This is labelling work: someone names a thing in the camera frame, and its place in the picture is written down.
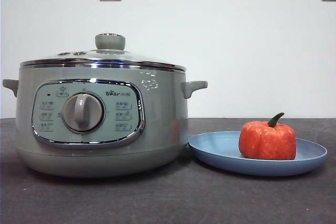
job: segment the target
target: lid knob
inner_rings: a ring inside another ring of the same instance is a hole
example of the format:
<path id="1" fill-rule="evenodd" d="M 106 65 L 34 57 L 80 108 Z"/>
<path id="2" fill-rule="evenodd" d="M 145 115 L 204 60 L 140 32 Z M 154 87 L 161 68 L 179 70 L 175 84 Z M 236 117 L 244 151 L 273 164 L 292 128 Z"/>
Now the lid knob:
<path id="1" fill-rule="evenodd" d="M 97 49 L 124 50 L 125 37 L 119 34 L 98 34 L 96 35 Z"/>

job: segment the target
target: button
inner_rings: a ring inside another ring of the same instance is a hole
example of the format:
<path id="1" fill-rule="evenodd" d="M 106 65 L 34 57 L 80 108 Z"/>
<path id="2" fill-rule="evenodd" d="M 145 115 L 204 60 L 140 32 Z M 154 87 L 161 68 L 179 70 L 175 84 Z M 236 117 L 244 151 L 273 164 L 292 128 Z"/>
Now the button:
<path id="1" fill-rule="evenodd" d="M 129 123 L 117 123 L 115 126 L 115 131 L 130 131 L 132 127 Z"/>
<path id="2" fill-rule="evenodd" d="M 54 126 L 53 123 L 42 123 L 40 125 L 40 131 L 48 131 L 48 132 L 54 131 L 53 126 Z"/>
<path id="3" fill-rule="evenodd" d="M 42 110 L 53 110 L 54 109 L 54 102 L 42 102 L 40 104 L 40 108 Z"/>
<path id="4" fill-rule="evenodd" d="M 125 112 L 120 111 L 116 113 L 115 119 L 117 121 L 129 121 L 132 119 L 132 114 L 129 111 Z"/>
<path id="5" fill-rule="evenodd" d="M 132 104 L 128 102 L 116 102 L 115 107 L 116 110 L 131 110 Z"/>
<path id="6" fill-rule="evenodd" d="M 53 121 L 52 112 L 44 112 L 40 115 L 41 121 Z"/>
<path id="7" fill-rule="evenodd" d="M 56 91 L 56 96 L 57 96 L 57 97 L 68 97 L 68 96 L 69 96 L 69 92 L 67 91 L 67 88 L 65 88 L 65 87 L 60 87 L 60 88 Z"/>

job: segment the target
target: chrome trim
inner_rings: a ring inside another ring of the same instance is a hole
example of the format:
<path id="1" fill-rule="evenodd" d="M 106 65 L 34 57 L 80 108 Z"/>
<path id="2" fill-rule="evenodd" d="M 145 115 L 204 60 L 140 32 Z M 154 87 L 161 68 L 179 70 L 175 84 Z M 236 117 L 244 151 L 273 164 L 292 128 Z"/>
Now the chrome trim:
<path id="1" fill-rule="evenodd" d="M 40 65 L 25 65 L 25 66 L 21 66 L 20 68 L 26 69 L 26 68 L 76 68 L 76 67 L 158 70 L 158 71 L 185 74 L 185 68 L 183 68 L 184 70 L 179 70 L 179 69 L 163 68 L 163 67 L 148 67 L 148 66 L 119 65 L 119 64 L 96 64 L 96 63 L 62 63 L 62 64 L 53 63 L 53 64 L 40 64 Z"/>
<path id="2" fill-rule="evenodd" d="M 58 58 L 58 59 L 41 59 L 41 60 L 29 60 L 24 61 L 20 64 L 20 67 L 25 66 L 36 66 L 36 68 L 43 65 L 44 68 L 50 67 L 48 65 L 59 64 L 60 66 L 64 64 L 100 64 L 100 65 L 120 65 L 120 66 L 140 66 L 140 67 L 155 67 L 161 68 L 163 71 L 165 69 L 174 69 L 184 71 L 185 67 L 173 65 L 169 63 L 151 62 L 151 61 L 137 61 L 137 60 L 121 60 L 121 59 L 101 59 L 101 58 Z"/>
<path id="3" fill-rule="evenodd" d="M 44 83 L 41 86 L 39 86 L 37 91 L 45 85 L 57 84 L 57 83 L 76 83 L 76 82 L 90 82 L 90 83 L 92 83 L 90 80 L 91 79 L 53 80 L 53 81 Z M 136 99 L 138 101 L 139 121 L 138 121 L 137 127 L 135 128 L 135 130 L 132 133 L 130 133 L 129 135 L 127 135 L 125 137 L 116 139 L 116 140 L 109 140 L 109 141 L 102 141 L 102 142 L 87 142 L 87 143 L 84 143 L 84 142 L 82 142 L 82 143 L 61 142 L 61 141 L 54 141 L 54 140 L 44 138 L 37 133 L 37 131 L 35 130 L 34 124 L 33 124 L 34 107 L 35 107 L 36 94 L 37 94 L 37 91 L 36 91 L 35 98 L 34 98 L 33 112 L 32 112 L 32 117 L 31 117 L 31 120 L 32 120 L 31 121 L 32 122 L 31 126 L 32 126 L 33 133 L 34 133 L 35 137 L 39 141 L 41 141 L 42 143 L 47 143 L 47 144 L 49 144 L 50 146 L 53 146 L 53 147 L 74 148 L 74 149 L 94 149 L 94 148 L 117 147 L 117 146 L 119 147 L 119 146 L 124 146 L 124 145 L 130 144 L 133 141 L 135 141 L 137 138 L 139 138 L 140 135 L 142 134 L 142 132 L 144 131 L 144 128 L 145 128 L 145 113 L 144 113 L 144 106 L 143 106 L 143 98 L 142 98 L 140 89 L 136 85 L 132 84 L 131 82 L 125 82 L 125 81 L 97 79 L 94 83 L 128 86 L 134 91 Z"/>

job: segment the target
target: blue plate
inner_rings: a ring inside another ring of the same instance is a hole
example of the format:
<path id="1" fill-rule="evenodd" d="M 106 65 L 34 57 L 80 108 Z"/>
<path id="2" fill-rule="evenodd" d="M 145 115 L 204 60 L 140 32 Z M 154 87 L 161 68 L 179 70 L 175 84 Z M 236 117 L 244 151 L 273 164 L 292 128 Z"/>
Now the blue plate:
<path id="1" fill-rule="evenodd" d="M 256 176 L 291 176 L 309 172 L 323 163 L 327 149 L 296 138 L 294 160 L 244 158 L 238 148 L 240 131 L 209 132 L 192 136 L 189 145 L 206 164 L 234 173 Z"/>

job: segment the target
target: green stem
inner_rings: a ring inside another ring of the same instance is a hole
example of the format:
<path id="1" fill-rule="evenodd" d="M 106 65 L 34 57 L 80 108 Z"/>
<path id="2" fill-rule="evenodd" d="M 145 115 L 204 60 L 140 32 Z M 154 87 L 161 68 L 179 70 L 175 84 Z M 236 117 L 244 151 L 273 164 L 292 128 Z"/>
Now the green stem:
<path id="1" fill-rule="evenodd" d="M 280 119 L 280 117 L 282 117 L 284 115 L 283 112 L 277 114 L 276 116 L 274 116 L 271 120 L 269 120 L 268 122 L 268 126 L 270 127 L 275 127 L 275 125 L 277 125 L 278 120 Z"/>

